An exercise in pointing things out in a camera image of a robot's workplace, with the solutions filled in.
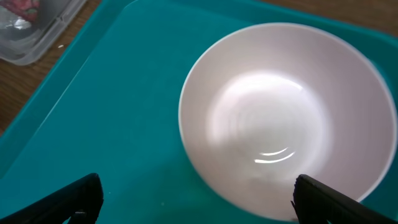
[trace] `red object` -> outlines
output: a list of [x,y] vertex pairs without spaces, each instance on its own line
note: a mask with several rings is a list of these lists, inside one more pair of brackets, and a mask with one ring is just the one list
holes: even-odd
[[34,22],[39,10],[39,0],[0,0],[0,6],[21,16],[26,21]]

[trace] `white bowl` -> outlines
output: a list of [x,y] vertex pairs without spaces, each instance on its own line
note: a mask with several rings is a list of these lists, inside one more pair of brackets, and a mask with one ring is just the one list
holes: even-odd
[[396,149],[396,109],[380,74],[325,31],[260,24],[212,45],[194,64],[178,112],[185,150],[236,206],[296,218],[295,178],[355,199],[369,195]]

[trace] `wooden table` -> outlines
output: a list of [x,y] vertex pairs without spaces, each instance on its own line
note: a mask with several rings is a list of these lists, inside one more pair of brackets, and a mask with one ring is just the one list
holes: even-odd
[[[380,30],[398,37],[398,0],[265,0],[280,6]],[[36,63],[0,61],[0,134],[18,114],[101,0],[88,0],[69,27]]]

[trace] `bowl rim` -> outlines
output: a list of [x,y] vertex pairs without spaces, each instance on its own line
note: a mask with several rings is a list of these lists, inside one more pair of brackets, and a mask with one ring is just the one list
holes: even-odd
[[386,162],[382,172],[380,173],[379,177],[377,178],[377,180],[372,184],[372,186],[370,188],[368,188],[368,190],[362,194],[362,196],[360,196],[359,198],[354,198],[357,202],[361,202],[362,200],[364,200],[367,196],[369,196],[376,188],[377,186],[382,182],[382,180],[385,178],[386,174],[388,173],[388,170],[390,169],[392,162],[395,158],[396,155],[396,151],[397,151],[397,108],[396,105],[394,103],[394,98],[392,96],[392,93],[386,83],[386,81],[383,79],[381,73],[379,72],[379,70],[376,68],[376,66],[370,61],[370,59],[368,59],[365,55],[363,55],[357,48],[355,48],[354,46],[352,46],[350,43],[348,43],[347,41],[343,40],[342,38],[338,37],[335,34],[329,33],[325,30],[316,28],[316,27],[312,27],[312,26],[308,26],[308,25],[304,25],[304,24],[296,24],[296,23],[291,23],[291,22],[270,22],[270,23],[263,23],[263,24],[255,24],[252,26],[248,26],[248,27],[244,27],[242,29],[238,29],[226,36],[224,36],[223,38],[221,38],[220,40],[217,40],[214,44],[212,44],[210,47],[208,47],[206,49],[205,52],[203,52],[200,57],[196,60],[196,62],[193,64],[192,68],[190,69],[184,84],[182,86],[181,89],[181,94],[180,94],[180,98],[178,101],[178,128],[180,131],[180,137],[182,140],[182,144],[184,147],[185,152],[188,155],[188,159],[191,162],[191,158],[188,154],[188,151],[186,150],[186,143],[185,143],[185,139],[183,136],[183,128],[182,128],[182,120],[181,120],[181,108],[182,108],[182,98],[183,98],[183,94],[185,92],[185,87],[190,79],[190,76],[192,74],[192,72],[194,71],[195,67],[197,66],[198,62],[209,52],[211,51],[215,46],[217,46],[220,42],[226,40],[227,38],[233,36],[233,35],[237,35],[240,34],[241,32],[247,32],[251,29],[258,29],[258,28],[268,28],[268,27],[275,27],[275,26],[279,26],[279,27],[294,27],[294,28],[299,28],[299,29],[303,29],[303,30],[307,30],[310,32],[314,32],[318,35],[322,35],[326,38],[329,38],[331,40],[334,40],[336,42],[338,42],[339,44],[343,45],[344,47],[346,47],[348,50],[350,50],[352,53],[355,54],[355,56],[357,56],[360,60],[362,60],[368,69],[370,69],[370,71],[374,74],[374,76],[376,77],[376,79],[378,80],[378,82],[380,83],[380,85],[382,86],[382,89],[384,91],[384,94],[387,96],[387,100],[389,103],[389,107],[390,107],[390,111],[392,113],[392,120],[394,122],[393,125],[393,144],[392,144],[392,149],[390,151],[390,155],[388,158],[388,161]]

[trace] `teal tray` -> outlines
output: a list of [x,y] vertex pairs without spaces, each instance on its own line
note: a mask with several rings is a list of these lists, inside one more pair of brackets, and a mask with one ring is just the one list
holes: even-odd
[[[97,172],[98,223],[278,223],[207,187],[177,120],[195,60],[226,34],[264,22],[341,37],[377,65],[397,101],[398,41],[388,35],[248,0],[103,0],[0,139],[0,217]],[[397,218],[397,175],[396,157],[363,203]]]

